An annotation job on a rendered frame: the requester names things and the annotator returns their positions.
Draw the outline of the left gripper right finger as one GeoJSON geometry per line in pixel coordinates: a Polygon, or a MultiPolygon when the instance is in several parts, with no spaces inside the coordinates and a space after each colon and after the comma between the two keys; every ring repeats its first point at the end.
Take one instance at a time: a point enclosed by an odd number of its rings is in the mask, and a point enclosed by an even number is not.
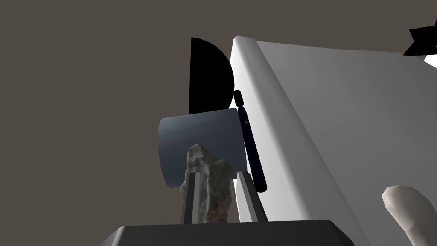
{"type": "Polygon", "coordinates": [[[252,177],[247,171],[237,173],[235,194],[241,223],[268,221],[252,177]]]}

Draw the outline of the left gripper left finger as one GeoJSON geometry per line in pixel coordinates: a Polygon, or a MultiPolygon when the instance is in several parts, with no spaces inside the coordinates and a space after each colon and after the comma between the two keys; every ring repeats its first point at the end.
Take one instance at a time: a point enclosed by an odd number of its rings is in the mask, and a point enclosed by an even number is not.
{"type": "Polygon", "coordinates": [[[191,172],[186,182],[181,224],[198,224],[200,213],[200,172],[191,172]]]}

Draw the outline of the grey rough rock-like lump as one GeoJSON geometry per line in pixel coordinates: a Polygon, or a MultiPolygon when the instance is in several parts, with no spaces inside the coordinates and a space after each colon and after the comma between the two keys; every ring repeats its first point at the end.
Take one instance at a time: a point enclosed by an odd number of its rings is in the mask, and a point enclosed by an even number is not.
{"type": "Polygon", "coordinates": [[[226,223],[232,202],[232,164],[217,159],[202,144],[196,144],[188,150],[186,165],[185,180],[180,186],[181,197],[186,196],[189,173],[200,172],[200,223],[226,223]]]}

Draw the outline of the dark blue pen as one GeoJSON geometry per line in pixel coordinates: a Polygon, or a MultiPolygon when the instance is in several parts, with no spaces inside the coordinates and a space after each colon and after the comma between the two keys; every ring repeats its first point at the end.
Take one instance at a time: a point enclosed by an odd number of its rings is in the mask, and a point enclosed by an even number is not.
{"type": "Polygon", "coordinates": [[[233,92],[233,98],[235,101],[235,105],[237,106],[237,111],[241,123],[244,143],[245,143],[245,150],[247,153],[250,170],[253,177],[253,182],[256,191],[258,193],[262,193],[267,190],[267,183],[262,170],[262,165],[260,162],[256,143],[253,137],[253,132],[248,119],[247,111],[244,108],[244,101],[242,98],[241,91],[235,90],[233,92]]]}

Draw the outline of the dark blue-grey mug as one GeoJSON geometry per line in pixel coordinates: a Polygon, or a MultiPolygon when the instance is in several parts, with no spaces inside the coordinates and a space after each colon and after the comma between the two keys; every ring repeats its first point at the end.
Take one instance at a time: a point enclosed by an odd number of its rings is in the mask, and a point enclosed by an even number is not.
{"type": "Polygon", "coordinates": [[[195,144],[202,144],[217,159],[230,162],[233,179],[237,172],[248,170],[236,108],[163,118],[158,127],[158,154],[169,188],[179,188],[184,182],[186,155],[195,144]]]}

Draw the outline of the white table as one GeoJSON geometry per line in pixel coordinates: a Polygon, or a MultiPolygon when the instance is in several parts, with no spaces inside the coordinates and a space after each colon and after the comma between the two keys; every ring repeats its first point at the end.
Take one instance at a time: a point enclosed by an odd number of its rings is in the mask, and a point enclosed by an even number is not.
{"type": "Polygon", "coordinates": [[[230,56],[270,221],[331,220],[355,246],[411,246],[387,187],[437,209],[437,68],[401,53],[237,36],[230,56]]]}

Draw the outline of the black round plate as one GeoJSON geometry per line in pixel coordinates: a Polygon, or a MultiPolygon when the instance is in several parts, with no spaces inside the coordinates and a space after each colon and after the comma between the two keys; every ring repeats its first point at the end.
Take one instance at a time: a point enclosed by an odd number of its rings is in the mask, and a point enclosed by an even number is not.
{"type": "Polygon", "coordinates": [[[227,109],[233,92],[234,75],[229,59],[211,42],[192,37],[189,114],[227,109]]]}

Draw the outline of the pale beige rounded lump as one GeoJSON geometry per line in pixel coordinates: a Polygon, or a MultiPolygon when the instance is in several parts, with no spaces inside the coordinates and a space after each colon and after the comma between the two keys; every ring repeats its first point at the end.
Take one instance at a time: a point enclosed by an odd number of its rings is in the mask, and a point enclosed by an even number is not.
{"type": "Polygon", "coordinates": [[[412,246],[437,246],[437,212],[429,199],[401,185],[387,187],[382,199],[412,246]]]}

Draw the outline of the black jagged shape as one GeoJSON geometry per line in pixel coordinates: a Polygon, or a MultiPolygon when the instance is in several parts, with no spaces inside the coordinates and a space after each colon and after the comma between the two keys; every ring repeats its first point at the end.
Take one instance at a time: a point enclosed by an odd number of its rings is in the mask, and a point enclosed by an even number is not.
{"type": "Polygon", "coordinates": [[[426,56],[437,54],[437,26],[426,26],[409,30],[413,43],[404,56],[426,56]]]}

